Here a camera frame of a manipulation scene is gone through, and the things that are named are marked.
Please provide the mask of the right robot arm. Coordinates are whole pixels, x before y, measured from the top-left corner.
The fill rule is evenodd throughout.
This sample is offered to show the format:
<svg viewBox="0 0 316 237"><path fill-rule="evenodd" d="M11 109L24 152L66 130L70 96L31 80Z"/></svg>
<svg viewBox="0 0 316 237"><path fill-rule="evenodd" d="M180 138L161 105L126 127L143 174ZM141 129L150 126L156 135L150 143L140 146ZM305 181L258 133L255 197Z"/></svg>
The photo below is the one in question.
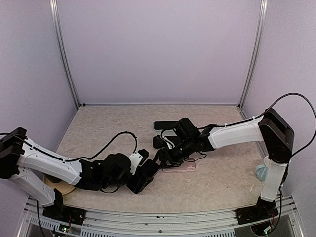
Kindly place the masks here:
<svg viewBox="0 0 316 237"><path fill-rule="evenodd" d="M193 153L210 152L241 143L264 142L268 152L268 170L252 214L257 219L263 219L271 212L287 178L291 158L296 155L293 152L294 130L273 106L258 116L231 124L209 124L198 128L188 118L183 118L170 129L180 142L170 147L170 141L163 138L166 144L157 152L162 168L178 167Z"/></svg>

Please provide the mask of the black phone case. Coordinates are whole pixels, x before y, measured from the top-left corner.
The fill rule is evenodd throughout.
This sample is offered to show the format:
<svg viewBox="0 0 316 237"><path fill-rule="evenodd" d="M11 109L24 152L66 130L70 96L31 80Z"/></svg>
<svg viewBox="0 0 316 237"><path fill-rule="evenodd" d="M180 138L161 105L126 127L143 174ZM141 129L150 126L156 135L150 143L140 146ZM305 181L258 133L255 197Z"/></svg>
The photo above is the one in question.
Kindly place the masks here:
<svg viewBox="0 0 316 237"><path fill-rule="evenodd" d="M157 135L157 136L155 136L155 137L153 138L153 147L154 147L155 149L161 149L161 148L160 148L160 142L161 142L161 140L160 140L159 136L160 136L160 135ZM168 137L170 138L170 140L171 140L172 142L175 143L175 145L177 145L177 144L179 143L179 138L178 138L177 136L168 136Z"/></svg>

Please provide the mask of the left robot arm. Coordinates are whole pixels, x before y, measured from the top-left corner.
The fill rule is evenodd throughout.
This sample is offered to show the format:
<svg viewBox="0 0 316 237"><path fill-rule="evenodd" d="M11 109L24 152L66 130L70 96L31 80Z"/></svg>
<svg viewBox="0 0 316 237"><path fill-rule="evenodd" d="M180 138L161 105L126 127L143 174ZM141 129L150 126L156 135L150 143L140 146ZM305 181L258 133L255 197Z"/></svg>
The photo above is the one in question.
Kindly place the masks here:
<svg viewBox="0 0 316 237"><path fill-rule="evenodd" d="M18 184L60 220L69 215L63 195L45 184L33 170L47 175L52 182L64 181L82 190L110 194L128 186L137 194L152 182L160 169L156 160L148 158L145 149L134 150L129 156L109 154L103 160L68 158L40 146L21 127L0 136L0 177Z"/></svg>

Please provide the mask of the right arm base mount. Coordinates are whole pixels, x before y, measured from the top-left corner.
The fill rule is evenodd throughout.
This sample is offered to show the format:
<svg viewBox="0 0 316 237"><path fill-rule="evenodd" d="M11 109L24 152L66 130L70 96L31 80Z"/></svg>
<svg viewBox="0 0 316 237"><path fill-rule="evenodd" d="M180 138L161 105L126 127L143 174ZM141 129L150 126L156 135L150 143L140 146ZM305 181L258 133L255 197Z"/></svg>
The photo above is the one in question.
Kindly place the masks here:
<svg viewBox="0 0 316 237"><path fill-rule="evenodd" d="M261 221L264 219L278 216L279 212L275 206L249 206L244 208L238 208L235 210L237 221L239 225L248 224L252 222Z"/></svg>

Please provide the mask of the pink phone case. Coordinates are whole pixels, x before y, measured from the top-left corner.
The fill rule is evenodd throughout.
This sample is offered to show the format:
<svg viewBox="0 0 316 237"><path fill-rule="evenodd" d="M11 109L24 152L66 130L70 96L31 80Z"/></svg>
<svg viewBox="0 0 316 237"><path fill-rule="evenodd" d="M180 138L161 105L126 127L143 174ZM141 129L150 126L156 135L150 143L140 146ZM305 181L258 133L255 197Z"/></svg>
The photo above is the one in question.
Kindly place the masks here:
<svg viewBox="0 0 316 237"><path fill-rule="evenodd" d="M196 162L193 158L184 159L184 162L178 167L164 168L165 173L192 173L197 170Z"/></svg>

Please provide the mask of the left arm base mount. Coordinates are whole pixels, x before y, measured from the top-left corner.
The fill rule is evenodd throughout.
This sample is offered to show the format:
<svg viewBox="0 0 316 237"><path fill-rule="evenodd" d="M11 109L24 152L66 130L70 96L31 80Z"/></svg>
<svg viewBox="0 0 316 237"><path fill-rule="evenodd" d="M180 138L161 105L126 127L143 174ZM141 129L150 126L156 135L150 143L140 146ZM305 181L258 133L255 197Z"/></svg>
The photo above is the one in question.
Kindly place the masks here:
<svg viewBox="0 0 316 237"><path fill-rule="evenodd" d="M82 225L86 215L86 210L70 206L52 205L44 207L43 216L53 220L67 222L69 224Z"/></svg>

